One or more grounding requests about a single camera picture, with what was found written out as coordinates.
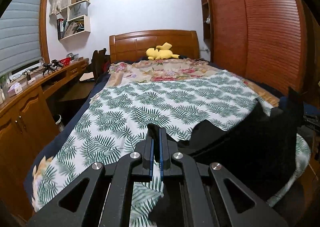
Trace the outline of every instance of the wooden sliding door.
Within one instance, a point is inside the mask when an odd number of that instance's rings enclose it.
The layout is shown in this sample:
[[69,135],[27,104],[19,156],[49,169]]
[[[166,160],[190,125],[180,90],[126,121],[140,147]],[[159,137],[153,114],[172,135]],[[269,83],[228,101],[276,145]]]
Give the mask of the wooden sliding door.
[[303,86],[307,32],[301,0],[211,0],[211,61],[283,94]]
[[244,0],[211,0],[213,21],[213,61],[220,67],[245,75],[247,21]]
[[299,16],[296,0],[244,2],[248,29],[245,77],[266,83],[284,94],[288,86],[299,91],[306,48],[304,20]]

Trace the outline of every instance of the window blind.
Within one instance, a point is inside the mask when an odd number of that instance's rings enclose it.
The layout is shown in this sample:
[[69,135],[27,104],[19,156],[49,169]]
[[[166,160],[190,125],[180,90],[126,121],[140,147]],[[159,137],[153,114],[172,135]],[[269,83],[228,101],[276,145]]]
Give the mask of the window blind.
[[12,0],[0,18],[0,76],[41,59],[40,0]]

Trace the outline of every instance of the leaf-print sheet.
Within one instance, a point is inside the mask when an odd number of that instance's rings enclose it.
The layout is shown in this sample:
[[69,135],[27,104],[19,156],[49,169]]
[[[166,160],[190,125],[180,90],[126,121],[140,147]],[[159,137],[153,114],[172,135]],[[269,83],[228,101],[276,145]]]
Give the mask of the leaf-print sheet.
[[[147,124],[165,127],[175,140],[189,140],[194,126],[207,119],[222,130],[241,121],[259,99],[266,114],[272,105],[228,71],[192,80],[137,83],[104,87],[93,99],[69,138],[53,158],[37,192],[38,211],[95,161],[116,162],[134,151],[146,137]],[[275,204],[305,170],[310,150],[297,138],[297,169],[288,184],[268,202]],[[130,226],[154,226],[148,219],[163,190],[160,172],[154,164],[153,181],[135,183]]]

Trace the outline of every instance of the pikachu plush toy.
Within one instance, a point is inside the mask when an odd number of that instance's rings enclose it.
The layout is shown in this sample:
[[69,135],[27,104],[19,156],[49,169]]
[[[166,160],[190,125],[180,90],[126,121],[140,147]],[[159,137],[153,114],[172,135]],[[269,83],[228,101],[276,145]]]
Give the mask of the pikachu plush toy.
[[171,47],[172,45],[166,42],[162,46],[158,45],[156,48],[149,48],[146,51],[146,55],[150,61],[170,58],[178,59],[179,55],[173,54],[172,51],[169,50]]

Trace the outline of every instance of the white wall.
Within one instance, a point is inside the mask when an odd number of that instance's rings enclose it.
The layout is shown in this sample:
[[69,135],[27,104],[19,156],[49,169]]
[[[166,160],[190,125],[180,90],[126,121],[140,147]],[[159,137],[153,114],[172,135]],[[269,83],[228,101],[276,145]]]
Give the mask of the white wall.
[[[107,48],[109,53],[110,35],[141,30],[196,30],[200,47],[205,47],[201,0],[90,0],[90,2],[88,8],[90,34],[79,34],[59,42],[56,21],[51,22],[50,19],[50,26],[47,26],[50,59],[60,59],[67,52],[73,52],[91,60],[94,50]],[[201,55],[210,59],[206,52],[202,52]]]

